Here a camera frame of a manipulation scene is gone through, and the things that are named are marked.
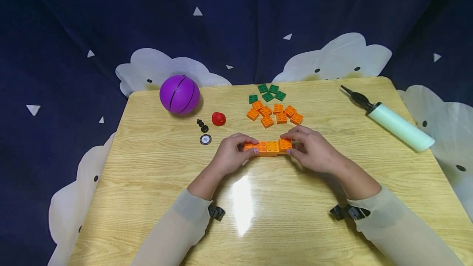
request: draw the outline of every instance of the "black and white poker chip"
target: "black and white poker chip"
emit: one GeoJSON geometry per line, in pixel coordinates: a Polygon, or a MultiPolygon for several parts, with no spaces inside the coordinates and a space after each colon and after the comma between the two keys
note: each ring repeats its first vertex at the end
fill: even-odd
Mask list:
{"type": "Polygon", "coordinates": [[[210,142],[212,142],[212,137],[209,134],[205,133],[204,135],[200,136],[200,143],[202,145],[208,145],[210,142]]]}

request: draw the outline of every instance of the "sheer sleeve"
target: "sheer sleeve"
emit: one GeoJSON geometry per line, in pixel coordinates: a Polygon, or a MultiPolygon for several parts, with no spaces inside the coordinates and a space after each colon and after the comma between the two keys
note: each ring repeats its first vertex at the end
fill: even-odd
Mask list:
{"type": "Polygon", "coordinates": [[[178,266],[205,234],[212,201],[185,189],[149,233],[131,266],[178,266]]]}
{"type": "Polygon", "coordinates": [[[388,188],[364,200],[348,200],[370,216],[356,220],[357,230],[395,265],[463,265],[447,244],[388,188]]]}

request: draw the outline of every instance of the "ball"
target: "ball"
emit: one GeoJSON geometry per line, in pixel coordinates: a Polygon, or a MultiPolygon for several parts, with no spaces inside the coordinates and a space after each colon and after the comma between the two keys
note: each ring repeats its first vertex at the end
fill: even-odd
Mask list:
{"type": "Polygon", "coordinates": [[[194,110],[199,97],[199,87],[185,75],[169,77],[159,89],[161,104],[173,114],[184,115],[194,110]]]}

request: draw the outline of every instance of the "green lego brick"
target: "green lego brick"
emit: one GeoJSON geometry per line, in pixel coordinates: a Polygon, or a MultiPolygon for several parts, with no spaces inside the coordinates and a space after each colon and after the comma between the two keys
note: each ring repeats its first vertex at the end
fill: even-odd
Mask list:
{"type": "Polygon", "coordinates": [[[270,92],[265,93],[264,95],[262,95],[262,97],[264,98],[264,100],[265,100],[266,102],[269,102],[269,101],[271,101],[272,99],[274,99],[273,95],[271,95],[270,92]]]}
{"type": "Polygon", "coordinates": [[[286,93],[279,91],[276,94],[275,98],[279,99],[282,102],[284,100],[284,98],[286,98],[286,93]]]}
{"type": "Polygon", "coordinates": [[[248,96],[250,100],[250,104],[253,104],[254,102],[258,101],[258,96],[257,95],[251,95],[248,96]]]}
{"type": "Polygon", "coordinates": [[[268,91],[267,85],[258,85],[258,89],[260,94],[268,91]]]}
{"type": "Polygon", "coordinates": [[[277,85],[271,85],[269,87],[269,92],[272,93],[272,94],[277,94],[279,91],[279,86],[277,85]]]}

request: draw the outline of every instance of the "building block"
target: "building block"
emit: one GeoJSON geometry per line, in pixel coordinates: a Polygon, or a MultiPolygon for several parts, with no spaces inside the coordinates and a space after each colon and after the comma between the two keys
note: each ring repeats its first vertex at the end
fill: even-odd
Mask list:
{"type": "Polygon", "coordinates": [[[271,116],[266,116],[261,119],[261,124],[264,128],[268,128],[274,124],[274,121],[271,119],[271,116]]]}
{"type": "Polygon", "coordinates": [[[267,85],[258,85],[258,91],[260,94],[267,92],[268,91],[268,86],[267,85]]]}
{"type": "Polygon", "coordinates": [[[287,149],[292,148],[292,141],[290,139],[279,138],[279,152],[285,154],[287,149]]]}
{"type": "Polygon", "coordinates": [[[248,111],[248,113],[246,114],[246,117],[248,117],[249,119],[255,121],[259,116],[259,112],[256,111],[255,109],[251,108],[250,111],[248,111]]]}
{"type": "Polygon", "coordinates": [[[259,111],[261,108],[263,108],[263,103],[261,103],[261,101],[256,101],[252,104],[253,106],[253,109],[255,109],[256,111],[259,111]]]}
{"type": "Polygon", "coordinates": [[[262,95],[262,97],[264,98],[264,100],[267,102],[271,101],[272,99],[274,99],[273,95],[271,95],[270,92],[267,92],[265,93],[264,95],[262,95]]]}
{"type": "Polygon", "coordinates": [[[257,95],[250,95],[250,96],[248,96],[248,99],[250,100],[250,104],[253,104],[254,102],[258,101],[258,96],[257,95]]]}
{"type": "Polygon", "coordinates": [[[287,123],[287,115],[285,112],[276,113],[276,123],[287,123]]]}
{"type": "Polygon", "coordinates": [[[279,152],[279,142],[266,142],[266,156],[276,156],[279,152]]]}
{"type": "Polygon", "coordinates": [[[261,112],[261,115],[262,115],[263,117],[265,117],[265,116],[270,116],[270,115],[273,113],[273,111],[271,110],[271,108],[269,108],[268,106],[264,106],[264,107],[261,108],[259,111],[261,112]]]}
{"type": "Polygon", "coordinates": [[[281,104],[274,104],[273,113],[282,113],[284,111],[284,106],[281,104]]]}
{"type": "Polygon", "coordinates": [[[271,86],[269,87],[269,92],[271,92],[271,93],[273,93],[273,94],[277,94],[278,91],[279,91],[279,86],[277,86],[277,85],[271,85],[271,86]]]}
{"type": "Polygon", "coordinates": [[[251,148],[256,148],[258,149],[259,153],[258,156],[265,156],[266,155],[266,142],[259,142],[258,144],[251,144],[251,143],[245,143],[245,147],[243,148],[244,151],[249,150],[251,148]]]}
{"type": "Polygon", "coordinates": [[[284,109],[284,112],[286,113],[287,117],[292,117],[296,113],[296,110],[291,105],[289,105],[286,109],[284,109]]]}
{"type": "Polygon", "coordinates": [[[304,117],[299,114],[299,113],[295,113],[292,117],[291,117],[291,122],[294,123],[295,125],[299,125],[301,124],[302,120],[304,119],[304,117]]]}
{"type": "Polygon", "coordinates": [[[286,93],[284,92],[277,92],[277,94],[274,96],[274,98],[277,98],[279,99],[281,102],[284,100],[284,98],[286,98],[286,93]]]}

